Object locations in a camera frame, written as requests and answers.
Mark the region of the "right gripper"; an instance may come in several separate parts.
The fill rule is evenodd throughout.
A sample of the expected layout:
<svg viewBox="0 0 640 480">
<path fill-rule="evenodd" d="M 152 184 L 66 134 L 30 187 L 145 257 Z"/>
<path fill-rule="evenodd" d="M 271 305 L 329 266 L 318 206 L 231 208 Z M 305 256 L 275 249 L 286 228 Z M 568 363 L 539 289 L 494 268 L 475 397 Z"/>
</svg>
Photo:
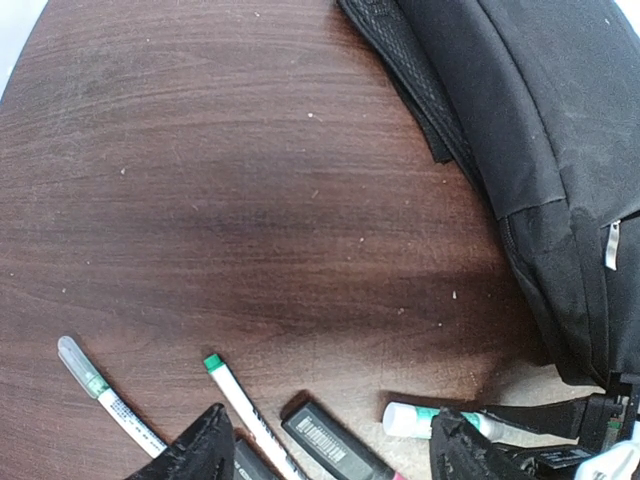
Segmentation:
<svg viewBox="0 0 640 480">
<path fill-rule="evenodd" d="M 639 376 L 619 374 L 604 394 L 537 406 L 489 405 L 482 414 L 533 434 L 575 440 L 519 453 L 519 468 L 533 478 L 572 479 L 587 461 L 632 438 L 638 409 Z"/>
</svg>

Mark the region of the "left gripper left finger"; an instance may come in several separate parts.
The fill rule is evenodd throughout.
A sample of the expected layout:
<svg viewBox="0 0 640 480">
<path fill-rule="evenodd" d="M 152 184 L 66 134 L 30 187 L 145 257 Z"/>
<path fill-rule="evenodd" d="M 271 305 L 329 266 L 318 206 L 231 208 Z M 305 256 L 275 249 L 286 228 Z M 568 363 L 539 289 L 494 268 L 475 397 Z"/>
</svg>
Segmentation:
<svg viewBox="0 0 640 480">
<path fill-rule="evenodd" d="M 130 480 L 231 480 L 235 437 L 221 403 L 212 404 L 157 458 L 134 472 Z"/>
</svg>

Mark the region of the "black pink highlighter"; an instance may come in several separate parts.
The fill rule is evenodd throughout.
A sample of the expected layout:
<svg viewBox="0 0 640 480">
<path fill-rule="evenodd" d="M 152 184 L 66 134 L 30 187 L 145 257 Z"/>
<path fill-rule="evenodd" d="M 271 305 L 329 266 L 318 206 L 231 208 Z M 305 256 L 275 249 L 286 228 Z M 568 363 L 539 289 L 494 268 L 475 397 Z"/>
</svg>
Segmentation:
<svg viewBox="0 0 640 480">
<path fill-rule="evenodd" d="M 403 476 L 315 401 L 282 418 L 285 432 L 335 479 L 396 480 Z"/>
</svg>

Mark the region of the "black blue highlighter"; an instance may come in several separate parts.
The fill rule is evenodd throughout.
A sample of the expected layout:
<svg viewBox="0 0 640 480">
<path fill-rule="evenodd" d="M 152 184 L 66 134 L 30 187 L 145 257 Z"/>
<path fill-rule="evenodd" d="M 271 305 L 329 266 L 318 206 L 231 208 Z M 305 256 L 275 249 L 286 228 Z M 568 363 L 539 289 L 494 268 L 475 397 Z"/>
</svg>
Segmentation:
<svg viewBox="0 0 640 480">
<path fill-rule="evenodd" d="M 250 444 L 238 437 L 234 451 L 234 480 L 278 480 L 279 477 L 254 452 Z"/>
</svg>

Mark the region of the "black student backpack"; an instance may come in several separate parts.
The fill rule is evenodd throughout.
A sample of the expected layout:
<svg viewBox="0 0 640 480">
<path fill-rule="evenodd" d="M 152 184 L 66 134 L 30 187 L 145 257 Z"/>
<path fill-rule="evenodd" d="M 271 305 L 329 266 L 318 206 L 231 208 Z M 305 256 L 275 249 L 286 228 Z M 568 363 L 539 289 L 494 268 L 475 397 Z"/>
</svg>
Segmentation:
<svg viewBox="0 0 640 480">
<path fill-rule="evenodd" d="M 562 379 L 639 370 L 639 37 L 613 1 L 345 1 L 488 203 Z"/>
</svg>

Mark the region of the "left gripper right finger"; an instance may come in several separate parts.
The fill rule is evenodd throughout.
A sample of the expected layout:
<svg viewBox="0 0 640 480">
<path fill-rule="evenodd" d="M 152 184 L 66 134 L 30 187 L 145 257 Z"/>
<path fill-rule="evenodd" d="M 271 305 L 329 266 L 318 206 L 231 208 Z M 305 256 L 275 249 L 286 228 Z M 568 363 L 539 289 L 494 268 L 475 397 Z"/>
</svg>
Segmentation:
<svg viewBox="0 0 640 480">
<path fill-rule="evenodd" d="M 438 480 L 532 479 L 462 414 L 442 408 L 431 422 L 431 475 Z"/>
</svg>

